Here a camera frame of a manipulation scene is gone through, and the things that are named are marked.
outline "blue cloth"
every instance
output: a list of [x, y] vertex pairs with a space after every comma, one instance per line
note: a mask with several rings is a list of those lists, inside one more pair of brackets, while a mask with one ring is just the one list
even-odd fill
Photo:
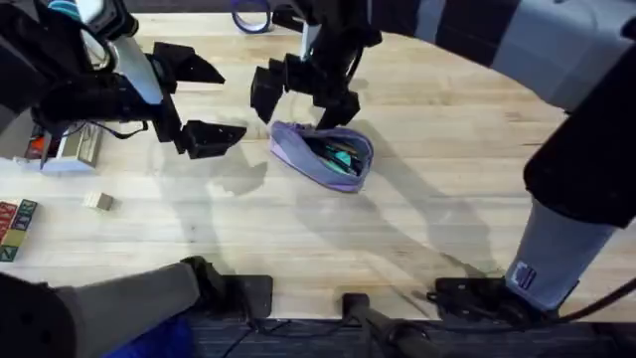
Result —
[[194, 357], [192, 330], [188, 320], [180, 315], [170, 318], [104, 358], [192, 357]]

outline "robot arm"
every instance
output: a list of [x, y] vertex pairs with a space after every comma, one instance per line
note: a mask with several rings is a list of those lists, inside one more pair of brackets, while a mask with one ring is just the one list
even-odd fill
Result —
[[[526, 323], [557, 311], [615, 230], [636, 215], [636, 172], [625, 162], [636, 155], [629, 95], [636, 81], [636, 2], [297, 0], [293, 8], [318, 34], [304, 59], [287, 55], [256, 71], [252, 106], [265, 121], [281, 86], [327, 107], [320, 127], [347, 124], [360, 108], [347, 89], [348, 68], [382, 40], [380, 31], [495, 70], [569, 114], [526, 167], [533, 211], [505, 279], [441, 278], [428, 295], [464, 318]], [[327, 105], [321, 89], [329, 86], [322, 82], [336, 89]]]
[[122, 0], [67, 4], [64, 12], [38, 0], [0, 4], [0, 130], [26, 109], [54, 136], [74, 122], [146, 129], [151, 121], [160, 142], [193, 159], [223, 155], [244, 136], [245, 128], [199, 120], [182, 126], [171, 98], [177, 81], [225, 82], [192, 48], [156, 43], [143, 54]]
[[51, 288], [0, 272], [11, 307], [2, 317], [3, 357], [99, 358], [184, 311], [212, 319], [271, 313], [267, 275], [221, 275], [201, 257], [85, 286]]

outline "wooden block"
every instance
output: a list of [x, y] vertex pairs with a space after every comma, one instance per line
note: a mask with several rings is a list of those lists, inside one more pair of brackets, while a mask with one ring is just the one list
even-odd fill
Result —
[[4, 238], [0, 238], [0, 245], [18, 248], [22, 245], [27, 232], [23, 230], [10, 229]]
[[106, 195], [104, 193], [92, 192], [86, 195], [86, 198], [83, 201], [83, 205], [88, 208], [108, 211], [110, 210], [110, 207], [112, 207], [113, 202], [114, 199], [109, 195]]
[[12, 263], [18, 254], [18, 248], [11, 246], [0, 246], [0, 263]]
[[[27, 230], [31, 225], [38, 203], [22, 200], [20, 206], [0, 203], [0, 263], [11, 263], [18, 254], [20, 246], [27, 237]], [[8, 214], [12, 220], [7, 222]]]

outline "small beige block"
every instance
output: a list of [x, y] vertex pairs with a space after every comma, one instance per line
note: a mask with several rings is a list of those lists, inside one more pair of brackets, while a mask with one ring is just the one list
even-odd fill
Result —
[[92, 192], [86, 195], [83, 205], [88, 208], [101, 209], [103, 211], [110, 210], [114, 199], [104, 193]]

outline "colorful toy block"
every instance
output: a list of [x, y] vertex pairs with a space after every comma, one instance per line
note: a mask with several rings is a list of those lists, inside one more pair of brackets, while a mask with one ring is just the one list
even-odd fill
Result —
[[38, 203], [22, 200], [20, 206], [0, 202], [0, 263], [10, 263], [27, 237]]

